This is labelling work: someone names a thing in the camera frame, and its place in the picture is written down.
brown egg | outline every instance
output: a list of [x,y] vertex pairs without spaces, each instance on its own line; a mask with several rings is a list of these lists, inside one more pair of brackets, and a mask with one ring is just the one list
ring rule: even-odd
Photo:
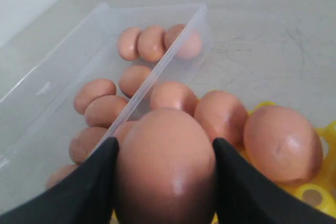
[[[182,30],[185,28],[184,24],[178,24],[169,28],[164,35],[164,44],[166,49],[174,43]],[[193,31],[191,35],[185,40],[176,56],[181,59],[192,59],[200,54],[202,51],[202,39],[197,31]]]
[[65,179],[70,173],[76,170],[78,165],[66,165],[55,171],[48,179],[46,184],[46,189],[50,189],[53,186],[60,183],[63,179]]
[[152,91],[150,107],[176,108],[193,116],[198,98],[186,85],[178,81],[166,81],[158,84]]
[[113,81],[108,79],[96,79],[86,83],[79,90],[73,101],[73,106],[79,114],[84,115],[89,104],[95,99],[116,93],[117,88]]
[[136,121],[128,121],[121,124],[113,133],[113,136],[117,138],[119,145],[124,142],[125,137],[135,125]]
[[251,163],[277,183],[301,185],[322,165],[322,144],[313,126],[289,108],[257,109],[246,122],[244,143]]
[[136,60],[139,58],[138,39],[140,33],[141,29],[139,27],[130,27],[120,35],[118,51],[121,58],[124,60]]
[[128,67],[119,80],[121,92],[128,98],[133,97],[151,72],[152,70],[146,66],[132,65]]
[[195,119],[211,141],[222,137],[236,149],[243,149],[243,132],[248,113],[242,102],[225,91],[211,91],[198,103]]
[[107,129],[89,127],[80,131],[70,142],[69,156],[76,164],[82,164],[92,152]]
[[211,223],[215,166],[211,143],[190,115],[177,109],[149,112],[129,132],[118,154],[118,220]]
[[164,29],[158,25],[147,27],[138,40],[138,51],[140,57],[148,62],[161,60],[166,53],[164,42]]
[[94,100],[85,111],[88,126],[109,128],[127,105],[127,100],[117,95],[106,95]]

plastic container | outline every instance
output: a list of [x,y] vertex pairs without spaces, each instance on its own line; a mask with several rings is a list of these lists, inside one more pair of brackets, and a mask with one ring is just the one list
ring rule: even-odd
[[[106,136],[129,117],[139,118],[149,110],[143,97],[154,82],[188,83],[192,79],[212,48],[206,12],[204,4],[125,9],[97,6],[0,101],[0,150],[6,150],[0,153],[0,198],[5,199],[0,201],[0,211],[41,193],[49,175],[71,162],[69,142],[86,127],[84,117],[73,109],[76,92],[95,78],[108,78],[117,84],[123,70],[134,64],[118,55],[117,40],[123,30],[187,24],[161,61],[155,67],[150,65],[154,67],[152,73]],[[202,52],[188,61],[174,57],[195,30],[203,41]]]

egg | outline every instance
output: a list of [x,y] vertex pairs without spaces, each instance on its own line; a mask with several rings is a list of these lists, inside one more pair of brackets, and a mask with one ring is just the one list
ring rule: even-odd
[[205,94],[195,109],[194,117],[211,141],[222,137],[236,149],[243,149],[243,132],[248,113],[233,94],[216,90]]
[[304,184],[322,165],[322,144],[313,126],[290,108],[258,108],[246,122],[244,144],[250,162],[276,183]]
[[127,105],[127,100],[117,95],[106,95],[94,100],[85,111],[88,126],[109,128]]
[[65,179],[70,173],[78,168],[78,165],[66,165],[55,171],[48,179],[46,189],[50,189]]
[[130,130],[136,124],[136,121],[128,121],[122,123],[113,133],[113,136],[117,138],[119,145],[121,146],[124,142],[125,137],[128,135]]
[[164,42],[164,29],[158,25],[147,27],[138,40],[140,57],[148,62],[157,62],[166,53]]
[[[166,49],[171,47],[184,28],[184,24],[178,24],[172,26],[165,32],[164,44]],[[192,31],[189,37],[185,39],[185,42],[178,50],[176,56],[185,60],[192,59],[201,53],[202,46],[200,34],[197,31]]]
[[92,80],[86,83],[76,94],[73,106],[79,114],[84,115],[89,104],[95,99],[116,93],[117,88],[113,81],[108,79]]
[[89,127],[80,131],[70,142],[69,156],[76,164],[82,164],[92,152],[107,129]]
[[165,81],[158,84],[152,91],[150,107],[176,108],[193,116],[198,98],[186,85],[178,81]]
[[133,97],[151,72],[152,70],[146,66],[132,65],[128,67],[119,80],[121,92],[128,98]]
[[138,40],[141,29],[130,27],[126,29],[118,39],[118,52],[124,60],[136,60],[139,58]]
[[211,223],[216,158],[187,113],[164,108],[143,116],[126,136],[115,171],[120,223]]

